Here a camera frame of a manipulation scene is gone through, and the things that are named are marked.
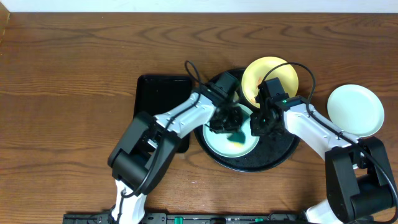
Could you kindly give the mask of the green yellow sponge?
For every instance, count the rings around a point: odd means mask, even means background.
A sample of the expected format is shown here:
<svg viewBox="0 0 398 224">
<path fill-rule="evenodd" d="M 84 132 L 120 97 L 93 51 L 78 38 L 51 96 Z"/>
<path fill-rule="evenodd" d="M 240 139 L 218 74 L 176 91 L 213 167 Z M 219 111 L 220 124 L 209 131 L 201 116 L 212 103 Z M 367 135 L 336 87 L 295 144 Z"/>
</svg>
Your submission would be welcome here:
<svg viewBox="0 0 398 224">
<path fill-rule="evenodd" d="M 244 145 L 246 142 L 246 135 L 239 130 L 236 133 L 232 133 L 227 137 L 227 140 L 233 144 Z"/>
</svg>

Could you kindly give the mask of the mint plate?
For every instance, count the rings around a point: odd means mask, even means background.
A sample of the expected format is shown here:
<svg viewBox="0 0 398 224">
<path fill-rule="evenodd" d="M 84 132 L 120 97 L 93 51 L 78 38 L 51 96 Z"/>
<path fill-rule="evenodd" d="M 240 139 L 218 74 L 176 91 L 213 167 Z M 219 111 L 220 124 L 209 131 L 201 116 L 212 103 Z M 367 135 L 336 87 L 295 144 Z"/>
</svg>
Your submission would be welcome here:
<svg viewBox="0 0 398 224">
<path fill-rule="evenodd" d="M 250 115 L 252 111 L 242 104 L 238 104 L 246 115 L 246 120 L 240 130 L 246 135 L 244 145 L 233 144 L 227 140 L 230 134 L 216 134 L 208 126 L 202 127 L 205 143 L 216 155 L 224 157 L 241 157 L 251 152 L 259 142 L 259 136 L 251 135 Z"/>
<path fill-rule="evenodd" d="M 331 121 L 342 130 L 359 137 L 378 132 L 384 123 L 384 107 L 371 90 L 361 85 L 342 85 L 327 101 Z"/>
</svg>

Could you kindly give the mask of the yellow plate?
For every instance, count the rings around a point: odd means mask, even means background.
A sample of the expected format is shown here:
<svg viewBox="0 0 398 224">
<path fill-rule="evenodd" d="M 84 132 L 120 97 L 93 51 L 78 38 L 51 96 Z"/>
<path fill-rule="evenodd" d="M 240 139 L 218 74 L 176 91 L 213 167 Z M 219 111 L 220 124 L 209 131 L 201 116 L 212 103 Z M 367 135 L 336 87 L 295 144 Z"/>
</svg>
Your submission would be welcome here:
<svg viewBox="0 0 398 224">
<path fill-rule="evenodd" d="M 286 61 L 279 57 L 263 57 L 253 61 L 245 69 L 241 79 L 241 89 L 244 97 L 252 106 L 260 108 L 260 104 L 255 101 L 255 97 L 258 95 L 258 85 L 261 84 L 263 78 L 271 69 L 283 63 L 286 63 Z M 272 78 L 280 80 L 284 91 L 290 97 L 297 94 L 299 79 L 293 66 L 284 65 L 277 68 L 271 72 L 266 80 Z"/>
</svg>

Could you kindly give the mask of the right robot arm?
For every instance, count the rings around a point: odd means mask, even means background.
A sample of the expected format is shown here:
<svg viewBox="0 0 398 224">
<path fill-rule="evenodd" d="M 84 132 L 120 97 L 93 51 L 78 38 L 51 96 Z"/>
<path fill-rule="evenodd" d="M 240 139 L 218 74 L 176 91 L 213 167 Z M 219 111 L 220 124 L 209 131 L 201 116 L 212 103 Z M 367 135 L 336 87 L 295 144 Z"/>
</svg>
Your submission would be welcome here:
<svg viewBox="0 0 398 224">
<path fill-rule="evenodd" d="M 288 132 L 325 161 L 326 200 L 305 212 L 310 223 L 369 223 L 377 212 L 397 208 L 397 187 L 384 144 L 346 133 L 302 96 L 257 95 L 252 135 Z"/>
</svg>

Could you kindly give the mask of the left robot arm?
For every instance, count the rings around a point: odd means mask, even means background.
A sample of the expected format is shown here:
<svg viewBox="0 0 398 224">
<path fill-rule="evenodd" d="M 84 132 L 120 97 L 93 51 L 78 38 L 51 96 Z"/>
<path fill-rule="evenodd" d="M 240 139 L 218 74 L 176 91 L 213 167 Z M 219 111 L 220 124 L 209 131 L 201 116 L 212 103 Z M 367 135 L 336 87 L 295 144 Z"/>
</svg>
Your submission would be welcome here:
<svg viewBox="0 0 398 224">
<path fill-rule="evenodd" d="M 139 223 L 147 195 L 162 180 L 182 139 L 237 100 L 236 88 L 204 86 L 167 112 L 137 114 L 108 157 L 118 190 L 112 222 Z"/>
</svg>

